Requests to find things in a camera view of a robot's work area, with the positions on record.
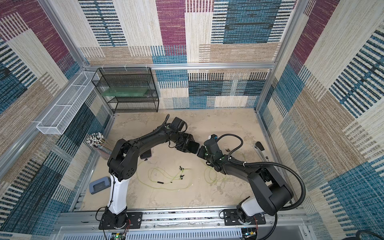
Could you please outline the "purple-edged smartphone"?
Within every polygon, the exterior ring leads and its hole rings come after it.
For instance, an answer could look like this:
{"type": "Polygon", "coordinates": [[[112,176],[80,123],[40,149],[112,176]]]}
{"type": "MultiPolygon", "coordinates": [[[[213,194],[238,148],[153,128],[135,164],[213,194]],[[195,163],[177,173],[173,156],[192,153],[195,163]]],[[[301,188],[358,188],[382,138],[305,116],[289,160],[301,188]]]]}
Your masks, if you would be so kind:
{"type": "Polygon", "coordinates": [[[151,149],[145,151],[144,153],[142,153],[140,155],[140,159],[144,160],[144,161],[147,161],[151,157],[152,157],[152,150],[151,149]]]}

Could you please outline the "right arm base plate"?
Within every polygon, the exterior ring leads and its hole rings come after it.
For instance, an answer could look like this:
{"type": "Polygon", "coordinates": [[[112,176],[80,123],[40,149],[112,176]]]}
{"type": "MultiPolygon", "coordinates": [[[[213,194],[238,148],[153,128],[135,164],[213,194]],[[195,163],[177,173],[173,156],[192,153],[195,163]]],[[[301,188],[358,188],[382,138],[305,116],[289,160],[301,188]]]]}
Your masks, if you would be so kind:
{"type": "Polygon", "coordinates": [[[262,214],[248,216],[239,209],[224,209],[219,213],[219,217],[224,220],[226,226],[266,224],[266,219],[262,214]]]}

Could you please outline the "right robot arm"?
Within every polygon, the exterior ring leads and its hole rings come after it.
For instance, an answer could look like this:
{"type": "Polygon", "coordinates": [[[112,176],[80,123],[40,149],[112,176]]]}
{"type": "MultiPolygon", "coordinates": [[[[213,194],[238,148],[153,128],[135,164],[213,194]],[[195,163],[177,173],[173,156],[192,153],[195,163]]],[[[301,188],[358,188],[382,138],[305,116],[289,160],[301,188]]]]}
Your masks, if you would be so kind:
{"type": "Polygon", "coordinates": [[[253,195],[242,200],[236,209],[240,224],[249,224],[255,215],[275,215],[290,210],[287,204],[294,197],[293,190],[276,170],[277,163],[239,161],[232,153],[223,154],[216,139],[209,139],[199,148],[197,156],[209,167],[224,175],[237,177],[251,186],[253,195]]]}

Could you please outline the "blue-edged smartphone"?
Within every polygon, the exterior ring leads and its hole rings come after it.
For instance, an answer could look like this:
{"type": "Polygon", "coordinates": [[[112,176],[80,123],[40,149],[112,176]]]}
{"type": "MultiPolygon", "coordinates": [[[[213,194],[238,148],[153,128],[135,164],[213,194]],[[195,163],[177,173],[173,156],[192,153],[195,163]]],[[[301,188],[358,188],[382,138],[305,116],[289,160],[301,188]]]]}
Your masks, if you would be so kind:
{"type": "Polygon", "coordinates": [[[187,150],[189,153],[197,154],[199,150],[200,144],[194,141],[189,141],[187,144],[187,150]]]}

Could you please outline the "green wired earphones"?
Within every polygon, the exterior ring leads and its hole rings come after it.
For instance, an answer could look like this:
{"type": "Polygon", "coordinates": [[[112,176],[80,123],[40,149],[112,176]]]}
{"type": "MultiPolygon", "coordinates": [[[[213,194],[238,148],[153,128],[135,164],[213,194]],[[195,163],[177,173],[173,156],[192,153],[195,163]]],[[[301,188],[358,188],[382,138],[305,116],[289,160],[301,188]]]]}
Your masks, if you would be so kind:
{"type": "Polygon", "coordinates": [[[208,160],[204,160],[204,164],[206,166],[204,170],[204,180],[208,185],[218,186],[229,183],[234,179],[232,176],[217,172],[208,160]]]}
{"type": "Polygon", "coordinates": [[[168,173],[149,162],[142,162],[138,166],[137,181],[152,190],[181,191],[191,188],[194,183],[192,169],[179,166],[174,173],[168,173]]]}

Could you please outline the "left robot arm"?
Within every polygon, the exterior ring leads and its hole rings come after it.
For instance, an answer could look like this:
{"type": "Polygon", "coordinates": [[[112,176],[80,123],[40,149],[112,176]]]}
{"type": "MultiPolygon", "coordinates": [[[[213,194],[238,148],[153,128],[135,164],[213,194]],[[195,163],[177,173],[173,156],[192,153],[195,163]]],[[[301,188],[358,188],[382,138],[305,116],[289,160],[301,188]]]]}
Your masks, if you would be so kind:
{"type": "Polygon", "coordinates": [[[117,141],[108,159],[108,167],[112,188],[109,203],[102,215],[99,229],[122,229],[128,224],[127,192],[130,178],[136,173],[139,157],[157,145],[175,143],[175,148],[183,153],[196,154],[200,146],[194,141],[193,135],[186,133],[186,122],[174,118],[168,123],[169,115],[165,121],[152,132],[132,140],[120,139],[117,141]]]}

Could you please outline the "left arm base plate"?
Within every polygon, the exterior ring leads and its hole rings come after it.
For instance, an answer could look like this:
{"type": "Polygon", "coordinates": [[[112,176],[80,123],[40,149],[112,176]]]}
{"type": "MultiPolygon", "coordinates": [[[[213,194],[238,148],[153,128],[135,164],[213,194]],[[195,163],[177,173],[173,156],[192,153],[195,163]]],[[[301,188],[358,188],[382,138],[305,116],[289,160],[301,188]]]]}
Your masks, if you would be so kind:
{"type": "Polygon", "coordinates": [[[143,212],[128,212],[116,215],[107,211],[102,215],[99,230],[139,229],[142,216],[143,212]]]}

